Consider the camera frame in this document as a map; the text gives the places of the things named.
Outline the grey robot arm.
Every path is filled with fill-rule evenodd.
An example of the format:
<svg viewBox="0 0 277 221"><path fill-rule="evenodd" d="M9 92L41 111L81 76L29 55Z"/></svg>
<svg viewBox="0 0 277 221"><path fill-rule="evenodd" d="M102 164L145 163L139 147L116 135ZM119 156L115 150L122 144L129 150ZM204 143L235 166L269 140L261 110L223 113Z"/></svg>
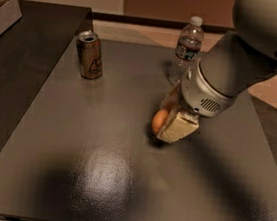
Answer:
<svg viewBox="0 0 277 221"><path fill-rule="evenodd" d="M250 86L277 75L277 0L236 0L234 30L181 75L162 100L158 139L173 143L199 128L199 119L230 108Z"/></svg>

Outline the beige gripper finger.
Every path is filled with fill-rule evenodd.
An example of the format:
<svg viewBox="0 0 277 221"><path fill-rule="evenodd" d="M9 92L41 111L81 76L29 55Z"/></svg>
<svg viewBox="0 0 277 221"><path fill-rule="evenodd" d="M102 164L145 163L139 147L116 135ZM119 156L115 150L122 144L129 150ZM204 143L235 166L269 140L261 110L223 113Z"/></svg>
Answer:
<svg viewBox="0 0 277 221"><path fill-rule="evenodd" d="M169 117L159 129L157 138L172 144L198 130L199 123L198 115L176 107L169 112Z"/></svg>
<svg viewBox="0 0 277 221"><path fill-rule="evenodd" d="M161 104L159 104L159 107L163 110L171 110L174 107L179 105L179 86L174 87L168 95L162 99Z"/></svg>

